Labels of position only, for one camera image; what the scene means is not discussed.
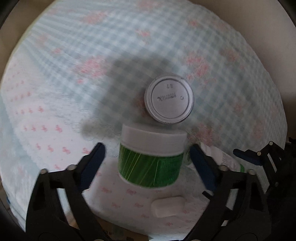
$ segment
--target beige wall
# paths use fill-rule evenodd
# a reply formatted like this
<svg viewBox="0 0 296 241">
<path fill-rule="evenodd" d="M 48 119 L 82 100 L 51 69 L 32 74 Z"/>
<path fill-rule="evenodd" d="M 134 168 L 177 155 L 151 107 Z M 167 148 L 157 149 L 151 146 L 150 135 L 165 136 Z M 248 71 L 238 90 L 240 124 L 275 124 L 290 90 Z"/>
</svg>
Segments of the beige wall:
<svg viewBox="0 0 296 241">
<path fill-rule="evenodd" d="M 53 0 L 20 0 L 0 30 L 0 76 L 27 26 Z M 192 0 L 238 30 L 258 54 L 283 99 L 296 138 L 296 28 L 277 0 Z"/>
</svg>

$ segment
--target jar lid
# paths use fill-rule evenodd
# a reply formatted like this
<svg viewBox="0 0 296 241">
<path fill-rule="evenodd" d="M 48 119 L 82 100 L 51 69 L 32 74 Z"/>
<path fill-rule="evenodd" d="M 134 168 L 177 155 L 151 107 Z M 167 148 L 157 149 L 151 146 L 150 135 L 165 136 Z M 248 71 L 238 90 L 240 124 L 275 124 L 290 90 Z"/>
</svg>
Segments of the jar lid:
<svg viewBox="0 0 296 241">
<path fill-rule="evenodd" d="M 187 133 L 138 123 L 123 124 L 121 144 L 150 156 L 177 156 L 184 152 Z"/>
<path fill-rule="evenodd" d="M 174 74 L 156 78 L 146 89 L 144 100 L 149 114 L 165 124 L 175 124 L 185 120 L 194 105 L 194 96 L 189 83 Z"/>
</svg>

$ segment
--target can rim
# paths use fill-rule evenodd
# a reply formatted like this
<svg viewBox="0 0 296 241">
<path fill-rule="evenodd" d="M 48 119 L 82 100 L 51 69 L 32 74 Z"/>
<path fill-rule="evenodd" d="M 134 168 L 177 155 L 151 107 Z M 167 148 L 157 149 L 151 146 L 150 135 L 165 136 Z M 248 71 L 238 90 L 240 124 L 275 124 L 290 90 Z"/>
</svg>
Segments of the can rim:
<svg viewBox="0 0 296 241">
<path fill-rule="evenodd" d="M 153 104 L 152 104 L 152 92 L 154 90 L 154 88 L 156 87 L 156 85 L 158 85 L 160 82 L 167 80 L 167 79 L 171 79 L 174 81 L 178 81 L 187 91 L 188 94 L 188 105 L 186 107 L 186 109 L 184 110 L 184 112 L 174 118 L 167 118 L 162 116 L 161 114 L 159 114 L 156 109 L 154 108 Z M 174 74 L 168 74 L 168 75 L 162 75 L 160 77 L 157 77 L 146 89 L 145 91 L 145 106 L 146 109 L 148 111 L 148 113 L 152 116 L 153 119 L 164 123 L 164 124 L 177 124 L 182 122 L 183 120 L 185 120 L 191 113 L 193 106 L 194 106 L 194 95 L 193 95 L 193 91 L 192 88 L 190 86 L 190 84 L 181 76 L 178 75 L 174 75 Z"/>
</svg>

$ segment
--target metal screw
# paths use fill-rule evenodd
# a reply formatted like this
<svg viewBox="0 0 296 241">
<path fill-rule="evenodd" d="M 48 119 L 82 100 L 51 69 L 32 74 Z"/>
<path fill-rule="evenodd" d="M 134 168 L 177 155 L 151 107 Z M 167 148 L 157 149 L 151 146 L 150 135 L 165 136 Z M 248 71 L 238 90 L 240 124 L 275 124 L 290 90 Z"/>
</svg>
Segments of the metal screw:
<svg viewBox="0 0 296 241">
<path fill-rule="evenodd" d="M 67 170 L 68 170 L 68 171 L 72 171 L 72 170 L 74 170 L 75 168 L 76 168 L 76 165 L 71 164 L 71 165 L 69 165 L 69 166 L 67 167 Z"/>
<path fill-rule="evenodd" d="M 253 169 L 249 169 L 249 170 L 248 170 L 248 173 L 249 173 L 250 175 L 256 175 L 256 172 L 255 172 Z"/>
<path fill-rule="evenodd" d="M 219 169 L 220 169 L 221 171 L 224 171 L 224 172 L 227 172 L 227 171 L 229 170 L 229 168 L 228 168 L 227 166 L 225 166 L 225 165 L 220 165 L 220 166 L 219 166 Z"/>
<path fill-rule="evenodd" d="M 41 169 L 40 174 L 48 173 L 48 170 L 46 168 Z"/>
</svg>

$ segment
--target white soap bar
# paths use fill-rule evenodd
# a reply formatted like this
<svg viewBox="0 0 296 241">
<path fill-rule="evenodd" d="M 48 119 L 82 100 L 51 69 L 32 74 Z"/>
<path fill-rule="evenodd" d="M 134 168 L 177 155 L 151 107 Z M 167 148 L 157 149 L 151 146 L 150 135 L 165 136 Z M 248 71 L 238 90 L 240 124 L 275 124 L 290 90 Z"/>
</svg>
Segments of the white soap bar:
<svg viewBox="0 0 296 241">
<path fill-rule="evenodd" d="M 154 200 L 151 204 L 151 212 L 154 217 L 164 218 L 174 216 L 184 209 L 183 197 L 168 197 Z"/>
</svg>

